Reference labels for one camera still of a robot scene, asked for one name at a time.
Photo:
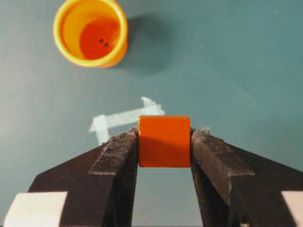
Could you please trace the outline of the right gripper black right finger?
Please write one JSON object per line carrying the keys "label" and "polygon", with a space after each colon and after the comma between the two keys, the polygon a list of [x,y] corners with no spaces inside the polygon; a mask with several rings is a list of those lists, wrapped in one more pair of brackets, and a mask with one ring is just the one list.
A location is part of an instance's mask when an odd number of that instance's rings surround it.
{"label": "right gripper black right finger", "polygon": [[191,129],[191,171],[205,227],[300,227],[303,174]]}

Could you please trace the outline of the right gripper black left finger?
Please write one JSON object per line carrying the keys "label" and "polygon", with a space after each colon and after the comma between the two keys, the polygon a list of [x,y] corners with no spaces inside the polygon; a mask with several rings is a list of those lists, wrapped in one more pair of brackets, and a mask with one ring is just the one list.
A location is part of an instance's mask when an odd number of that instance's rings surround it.
{"label": "right gripper black left finger", "polygon": [[129,227],[138,168],[138,130],[38,174],[18,193],[6,227]]}

